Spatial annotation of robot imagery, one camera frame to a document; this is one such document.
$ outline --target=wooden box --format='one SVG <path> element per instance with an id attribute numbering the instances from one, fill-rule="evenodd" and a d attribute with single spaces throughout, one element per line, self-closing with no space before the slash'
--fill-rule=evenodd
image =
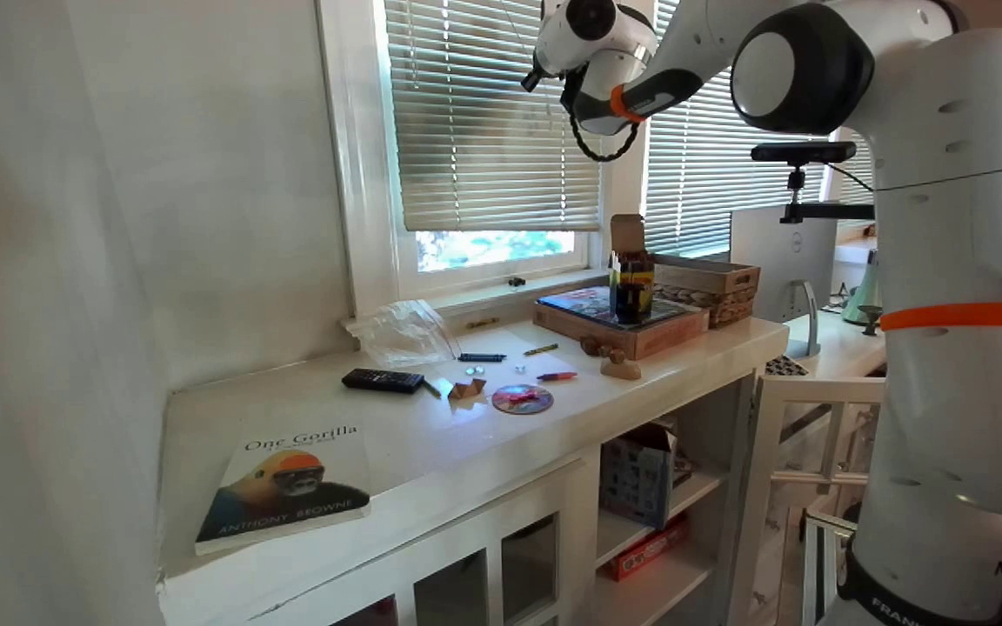
<path id="1" fill-rule="evenodd" d="M 658 257 L 654 264 L 654 293 L 663 298 L 710 308 L 710 327 L 729 327 L 734 320 L 752 315 L 755 287 L 758 287 L 755 264 L 681 261 L 681 257 Z"/>
<path id="2" fill-rule="evenodd" d="M 543 295 L 534 320 L 573 339 L 598 339 L 602 350 L 608 349 L 622 357 L 658 353 L 707 335 L 710 327 L 710 312 L 704 305 L 681 305 L 670 298 L 654 298 L 650 320 L 621 322 L 608 308 L 605 285 Z"/>

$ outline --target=remote control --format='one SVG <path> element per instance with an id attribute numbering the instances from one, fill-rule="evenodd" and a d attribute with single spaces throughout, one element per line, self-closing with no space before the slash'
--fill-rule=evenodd
<path id="1" fill-rule="evenodd" d="M 424 374 L 395 367 L 352 367 L 347 374 L 341 374 L 341 382 L 352 388 L 416 394 L 424 387 Z"/>
<path id="2" fill-rule="evenodd" d="M 501 350 L 462 350 L 461 361 L 505 361 Z"/>

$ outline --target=box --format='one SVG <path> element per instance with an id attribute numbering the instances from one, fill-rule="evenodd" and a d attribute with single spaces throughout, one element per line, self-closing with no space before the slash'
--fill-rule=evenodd
<path id="1" fill-rule="evenodd" d="M 654 261 L 654 293 L 663 298 L 710 308 L 710 327 L 729 327 L 734 320 L 752 315 L 755 287 L 758 287 L 755 264 L 687 261 L 687 257 Z"/>
<path id="2" fill-rule="evenodd" d="M 664 524 L 672 488 L 694 472 L 670 424 L 641 424 L 602 446 L 598 505 L 641 524 Z"/>
<path id="3" fill-rule="evenodd" d="M 536 301 L 534 320 L 573 339 L 595 339 L 602 350 L 622 357 L 646 357 L 707 335 L 710 312 L 704 305 L 681 305 L 654 298 L 650 320 L 622 322 L 608 305 L 608 285 L 555 293 Z"/>
<path id="4" fill-rule="evenodd" d="M 616 255 L 644 255 L 644 215 L 612 215 L 608 247 Z"/>

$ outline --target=orange ring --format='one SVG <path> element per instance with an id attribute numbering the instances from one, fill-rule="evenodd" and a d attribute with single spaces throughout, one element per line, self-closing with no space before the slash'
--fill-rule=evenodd
<path id="1" fill-rule="evenodd" d="M 608 91 L 608 111 L 612 111 L 616 118 L 627 118 L 629 125 L 641 125 L 641 121 L 644 121 L 644 118 L 629 109 L 627 91 L 622 91 L 621 82 Z"/>
<path id="2" fill-rule="evenodd" d="M 879 315 L 885 329 L 917 327 L 1002 327 L 1002 301 L 952 301 L 952 305 L 917 305 Z"/>

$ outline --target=window blind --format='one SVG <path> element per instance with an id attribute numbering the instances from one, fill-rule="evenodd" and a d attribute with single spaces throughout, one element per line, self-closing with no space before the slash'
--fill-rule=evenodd
<path id="1" fill-rule="evenodd" d="M 658 32 L 675 0 L 658 4 Z M 761 132 L 741 121 L 730 101 L 730 69 L 716 73 L 687 103 L 646 121 L 644 240 L 658 255 L 704 257 L 729 251 L 729 218 L 737 207 L 785 204 L 785 163 L 752 161 L 758 142 L 809 134 Z M 823 166 L 804 166 L 802 198 L 817 198 Z"/>
<path id="2" fill-rule="evenodd" d="M 598 229 L 559 80 L 522 91 L 541 0 L 385 0 L 409 229 Z"/>

